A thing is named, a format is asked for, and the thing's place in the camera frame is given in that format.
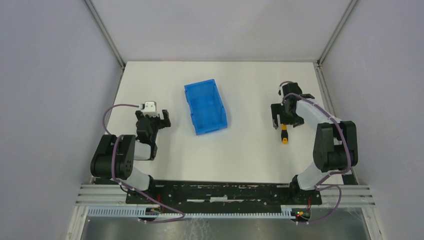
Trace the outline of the yellow black screwdriver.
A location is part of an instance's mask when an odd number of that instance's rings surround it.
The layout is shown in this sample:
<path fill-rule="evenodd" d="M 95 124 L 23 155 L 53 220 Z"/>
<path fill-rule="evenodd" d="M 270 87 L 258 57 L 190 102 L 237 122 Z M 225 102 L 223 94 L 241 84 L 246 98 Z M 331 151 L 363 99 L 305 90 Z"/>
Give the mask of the yellow black screwdriver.
<path fill-rule="evenodd" d="M 289 135 L 286 124 L 281 124 L 281 142 L 285 145 L 287 145 L 289 142 Z"/>

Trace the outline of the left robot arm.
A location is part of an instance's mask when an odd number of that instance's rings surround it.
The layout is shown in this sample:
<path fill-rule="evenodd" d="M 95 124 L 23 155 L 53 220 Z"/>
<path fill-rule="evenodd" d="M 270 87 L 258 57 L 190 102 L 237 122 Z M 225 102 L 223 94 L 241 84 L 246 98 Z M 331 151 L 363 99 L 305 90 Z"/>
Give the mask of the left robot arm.
<path fill-rule="evenodd" d="M 143 110 L 135 112 L 136 134 L 118 137 L 104 134 L 90 163 L 90 173 L 95 178 L 116 179 L 118 183 L 135 190 L 150 189 L 153 177 L 137 170 L 135 161 L 153 161 L 157 155 L 157 136 L 161 129 L 171 127 L 169 112 L 150 116 Z"/>

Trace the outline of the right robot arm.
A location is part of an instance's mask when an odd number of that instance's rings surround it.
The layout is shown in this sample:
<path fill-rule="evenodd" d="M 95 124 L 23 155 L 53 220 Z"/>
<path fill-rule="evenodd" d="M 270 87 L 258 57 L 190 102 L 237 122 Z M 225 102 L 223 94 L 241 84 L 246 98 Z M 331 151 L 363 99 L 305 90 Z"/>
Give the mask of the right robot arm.
<path fill-rule="evenodd" d="M 281 141 L 288 144 L 287 127 L 307 123 L 315 131 L 311 164 L 296 175 L 291 186 L 302 191 L 318 190 L 333 175 L 349 172 L 358 162 L 356 125 L 324 110 L 311 98 L 286 99 L 270 106 L 272 123 L 281 129 Z"/>

